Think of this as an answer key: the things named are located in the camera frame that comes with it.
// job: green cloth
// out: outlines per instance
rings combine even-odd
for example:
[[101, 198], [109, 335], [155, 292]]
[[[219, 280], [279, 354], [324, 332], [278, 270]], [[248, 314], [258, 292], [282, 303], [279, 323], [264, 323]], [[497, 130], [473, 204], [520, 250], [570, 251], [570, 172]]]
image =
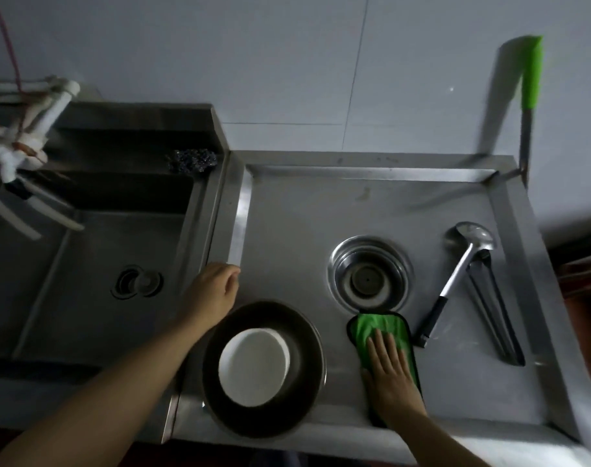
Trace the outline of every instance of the green cloth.
[[420, 390], [419, 378], [414, 364], [412, 343], [410, 341], [410, 332], [403, 318], [396, 314], [360, 314], [356, 322], [351, 325], [351, 335], [356, 343], [356, 350], [358, 351], [362, 366], [365, 369], [371, 370], [371, 361], [369, 360], [369, 351], [367, 350], [366, 343], [367, 338], [372, 336], [373, 330], [376, 328], [379, 328], [382, 333], [390, 332], [395, 337], [397, 350], [406, 352], [412, 379]]

